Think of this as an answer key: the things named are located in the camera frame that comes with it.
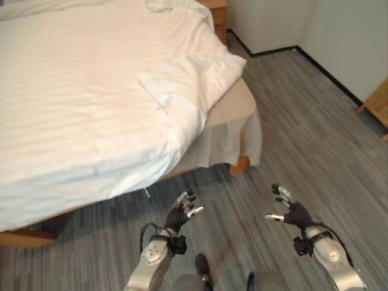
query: white wall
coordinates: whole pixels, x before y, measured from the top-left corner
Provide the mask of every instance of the white wall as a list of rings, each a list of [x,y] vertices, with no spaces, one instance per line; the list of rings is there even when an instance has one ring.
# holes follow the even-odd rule
[[[297,45],[313,0],[229,0],[229,27],[252,53]]]
[[[365,101],[388,77],[388,1],[316,0],[299,46]]]

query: gray carpet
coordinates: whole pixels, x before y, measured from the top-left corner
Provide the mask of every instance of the gray carpet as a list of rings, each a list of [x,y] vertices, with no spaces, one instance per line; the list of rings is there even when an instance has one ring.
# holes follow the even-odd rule
[[[206,210],[182,230],[189,249],[174,259],[163,290],[209,257],[215,290],[245,290],[250,271],[280,270],[291,290],[330,290],[325,274],[293,250],[296,228],[267,223],[285,211],[270,191],[288,187],[317,221],[338,231],[370,290],[388,290],[387,147],[381,128],[296,51],[250,59],[229,35],[229,48],[248,59],[244,79],[263,122],[261,165],[230,177],[227,165],[198,169],[51,220],[57,242],[0,249],[0,290],[122,290],[139,260],[139,231],[162,224],[176,195],[190,187]]]

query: cable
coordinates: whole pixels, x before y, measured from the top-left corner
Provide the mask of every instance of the cable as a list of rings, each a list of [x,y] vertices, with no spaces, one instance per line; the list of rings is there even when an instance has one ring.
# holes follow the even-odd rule
[[[173,240],[174,236],[172,235],[172,233],[169,229],[164,229],[163,227],[157,226],[155,223],[146,223],[141,228],[141,231],[140,231],[140,255],[143,252],[143,237],[144,237],[144,234],[149,226],[152,226],[155,229],[156,235],[158,234],[158,230],[165,230],[169,234],[170,243],[171,243],[171,247],[169,247],[169,252],[172,256],[174,256],[173,251],[172,251],[172,250],[175,250],[175,245],[174,245],[174,240]]]
[[[140,254],[143,252],[143,237],[144,237],[144,233],[148,229],[148,226],[153,226],[153,228],[155,229],[155,234],[156,235],[158,234],[159,227],[155,223],[146,223],[143,225],[140,231]]]

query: beige bed skirt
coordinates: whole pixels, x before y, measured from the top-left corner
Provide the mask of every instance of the beige bed skirt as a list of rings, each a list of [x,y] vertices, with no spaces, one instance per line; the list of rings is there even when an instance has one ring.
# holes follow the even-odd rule
[[[224,162],[236,165],[239,156],[258,165],[262,140],[255,99],[240,78],[209,111],[203,132],[169,175]]]

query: black robotic glove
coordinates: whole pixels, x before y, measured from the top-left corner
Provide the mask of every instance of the black robotic glove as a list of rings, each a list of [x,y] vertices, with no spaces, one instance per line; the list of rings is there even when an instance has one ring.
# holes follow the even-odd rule
[[[272,185],[272,192],[276,195],[276,200],[283,203],[290,212],[284,215],[266,214],[264,215],[265,219],[293,224],[301,230],[313,224],[309,211],[300,202],[292,202],[292,196],[287,189],[274,184]]]
[[[181,194],[175,201],[170,213],[167,215],[165,229],[171,229],[178,234],[181,227],[189,221],[191,217],[202,212],[203,207],[194,208],[194,191],[189,190]]]

